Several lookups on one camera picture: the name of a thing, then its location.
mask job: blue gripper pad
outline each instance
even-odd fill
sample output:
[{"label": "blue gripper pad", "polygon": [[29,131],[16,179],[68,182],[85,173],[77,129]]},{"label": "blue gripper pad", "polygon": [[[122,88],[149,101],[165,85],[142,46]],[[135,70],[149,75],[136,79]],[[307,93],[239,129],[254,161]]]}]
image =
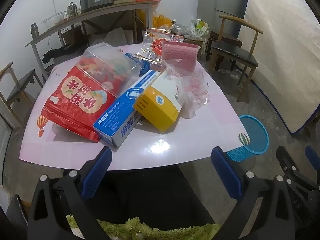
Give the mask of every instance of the blue gripper pad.
[{"label": "blue gripper pad", "polygon": [[215,147],[212,150],[211,162],[222,180],[229,196],[239,201],[242,197],[242,181],[223,156],[223,151],[220,147]]},{"label": "blue gripper pad", "polygon": [[315,170],[320,170],[320,158],[310,145],[307,145],[304,149],[304,154],[312,164]]},{"label": "blue gripper pad", "polygon": [[94,196],[98,189],[98,186],[100,185],[100,182],[102,181],[104,175],[107,172],[107,169],[111,164],[111,161],[112,152],[111,149],[107,146],[103,147],[103,149],[94,160],[88,161],[93,162],[93,165],[82,180],[81,195],[84,201]]}]

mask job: beige fabric partition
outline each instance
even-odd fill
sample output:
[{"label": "beige fabric partition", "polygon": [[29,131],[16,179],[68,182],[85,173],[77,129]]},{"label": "beige fabric partition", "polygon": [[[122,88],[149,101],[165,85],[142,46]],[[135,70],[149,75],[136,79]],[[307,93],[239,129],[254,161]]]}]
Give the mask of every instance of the beige fabric partition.
[{"label": "beige fabric partition", "polygon": [[[320,103],[320,24],[305,0],[249,0],[244,19],[263,31],[252,80],[294,133]],[[243,49],[250,50],[254,34],[241,27]]]}]

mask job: chair backrest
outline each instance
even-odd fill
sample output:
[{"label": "chair backrest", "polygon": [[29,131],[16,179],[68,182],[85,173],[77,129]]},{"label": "chair backrest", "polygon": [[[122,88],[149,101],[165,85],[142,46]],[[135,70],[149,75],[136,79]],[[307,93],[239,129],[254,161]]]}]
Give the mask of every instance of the chair backrest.
[{"label": "chair backrest", "polygon": [[263,34],[263,31],[258,29],[257,27],[251,25],[250,23],[248,23],[247,21],[245,21],[244,19],[235,17],[235,16],[229,16],[229,15],[219,15],[219,18],[222,18],[222,23],[221,23],[221,27],[220,27],[220,32],[219,32],[219,37],[218,37],[218,41],[221,41],[222,39],[222,34],[223,34],[223,28],[224,28],[224,22],[225,20],[230,20],[236,23],[240,23],[243,26],[246,26],[250,29],[253,29],[256,31],[256,35],[254,36],[252,45],[251,45],[251,49],[250,49],[250,54],[252,54],[253,50],[254,50],[254,46],[256,46],[256,42],[257,42],[257,37],[258,37],[258,33]]},{"label": "chair backrest", "polygon": [[9,69],[10,74],[12,76],[12,79],[17,84],[18,83],[18,79],[17,79],[16,75],[14,74],[14,72],[13,72],[13,70],[11,68],[11,65],[12,65],[12,61],[3,70],[0,71],[0,80],[3,78],[4,74]]}]

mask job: metal canister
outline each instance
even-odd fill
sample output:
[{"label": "metal canister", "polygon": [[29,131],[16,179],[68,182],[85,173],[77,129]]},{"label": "metal canister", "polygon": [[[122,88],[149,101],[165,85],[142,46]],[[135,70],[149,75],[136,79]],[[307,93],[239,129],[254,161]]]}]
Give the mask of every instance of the metal canister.
[{"label": "metal canister", "polygon": [[35,23],[31,25],[30,31],[31,31],[31,36],[33,40],[39,36],[38,26]]},{"label": "metal canister", "polygon": [[77,4],[71,2],[70,5],[67,7],[67,13],[68,13],[68,19],[71,19],[72,17],[77,16],[78,15]]}]

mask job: dark water bottle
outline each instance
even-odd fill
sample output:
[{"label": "dark water bottle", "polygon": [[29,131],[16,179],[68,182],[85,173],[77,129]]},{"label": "dark water bottle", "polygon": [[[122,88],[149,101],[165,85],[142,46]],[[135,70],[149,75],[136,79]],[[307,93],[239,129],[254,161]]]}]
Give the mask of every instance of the dark water bottle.
[{"label": "dark water bottle", "polygon": [[31,25],[31,36],[33,40],[39,36],[38,26],[35,23]]}]

